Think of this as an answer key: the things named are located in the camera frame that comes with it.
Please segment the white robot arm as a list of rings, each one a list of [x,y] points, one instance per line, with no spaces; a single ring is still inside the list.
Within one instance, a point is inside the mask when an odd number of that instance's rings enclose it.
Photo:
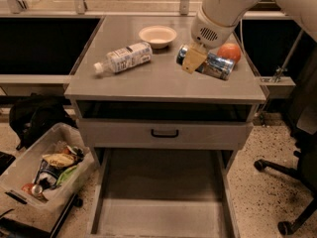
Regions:
[[[191,25],[192,43],[182,69],[193,73],[207,52],[222,46],[246,12],[261,0],[203,0]],[[272,0],[314,41],[317,41],[317,0]]]

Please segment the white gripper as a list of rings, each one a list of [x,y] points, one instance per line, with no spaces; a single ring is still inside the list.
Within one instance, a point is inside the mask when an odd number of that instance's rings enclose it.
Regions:
[[[237,18],[221,13],[220,18],[210,18],[202,7],[197,11],[191,25],[191,43],[187,49],[181,68],[193,73],[207,59],[207,49],[222,46],[237,26]]]

